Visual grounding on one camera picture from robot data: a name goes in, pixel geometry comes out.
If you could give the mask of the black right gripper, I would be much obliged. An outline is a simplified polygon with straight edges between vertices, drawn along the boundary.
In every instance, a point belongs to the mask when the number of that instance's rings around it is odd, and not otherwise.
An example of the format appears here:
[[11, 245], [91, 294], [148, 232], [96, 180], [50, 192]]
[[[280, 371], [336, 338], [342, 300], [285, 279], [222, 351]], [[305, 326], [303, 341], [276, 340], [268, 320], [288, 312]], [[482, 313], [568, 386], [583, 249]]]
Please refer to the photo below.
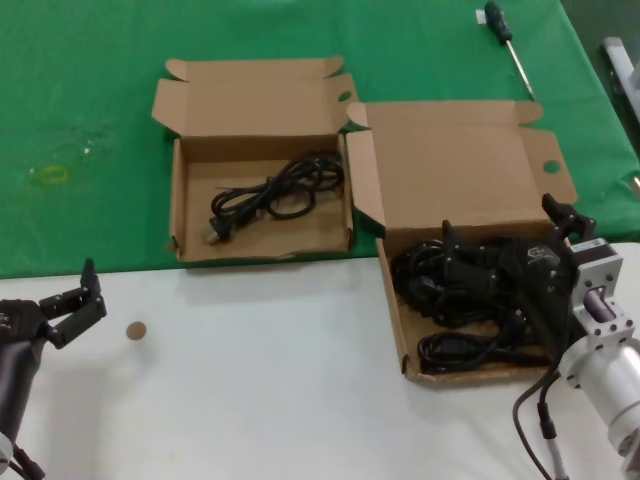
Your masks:
[[492, 245], [464, 243], [448, 220], [442, 222], [444, 278], [481, 297], [496, 297], [505, 307], [522, 312], [537, 342], [552, 363], [567, 349], [570, 293], [575, 272], [567, 254], [574, 236], [595, 238], [596, 222], [550, 193], [541, 201], [553, 223], [546, 238], [499, 236]]

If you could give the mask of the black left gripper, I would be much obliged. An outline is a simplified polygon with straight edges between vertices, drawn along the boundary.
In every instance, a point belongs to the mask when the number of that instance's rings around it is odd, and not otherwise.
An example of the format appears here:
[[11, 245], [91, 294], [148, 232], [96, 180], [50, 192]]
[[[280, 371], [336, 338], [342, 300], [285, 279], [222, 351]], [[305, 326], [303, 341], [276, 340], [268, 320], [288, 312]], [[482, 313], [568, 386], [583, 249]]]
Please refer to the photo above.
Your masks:
[[[40, 301], [1, 301], [1, 433], [17, 436], [47, 340], [57, 349], [107, 315], [94, 261], [87, 258], [80, 286]], [[62, 318], [56, 325], [48, 321]]]

